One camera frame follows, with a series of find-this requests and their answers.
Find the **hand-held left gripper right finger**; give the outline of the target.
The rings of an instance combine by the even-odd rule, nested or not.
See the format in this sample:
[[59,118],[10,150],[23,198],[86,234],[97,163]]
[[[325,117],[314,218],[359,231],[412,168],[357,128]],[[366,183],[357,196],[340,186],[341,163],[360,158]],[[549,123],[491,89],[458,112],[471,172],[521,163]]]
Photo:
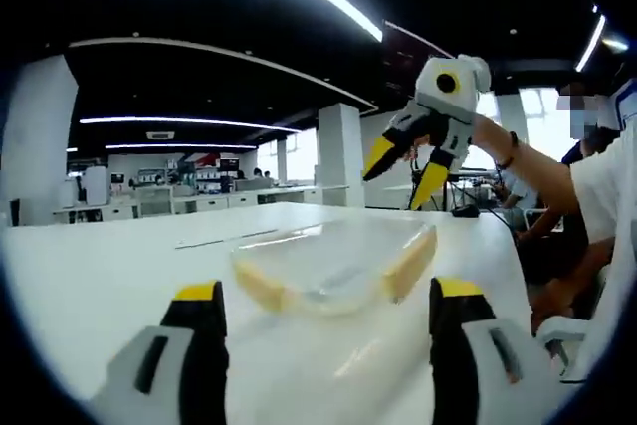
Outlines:
[[435,424],[541,424],[550,415],[546,350],[498,318],[475,284],[431,280],[429,332]]

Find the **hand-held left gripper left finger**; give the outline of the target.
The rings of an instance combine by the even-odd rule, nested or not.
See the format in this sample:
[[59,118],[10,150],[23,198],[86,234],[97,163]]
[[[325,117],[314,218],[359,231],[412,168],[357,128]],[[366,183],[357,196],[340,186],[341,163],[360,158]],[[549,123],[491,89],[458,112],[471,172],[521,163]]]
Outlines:
[[101,424],[225,424],[229,352],[223,286],[187,286],[160,324],[141,330],[110,361],[89,400]]

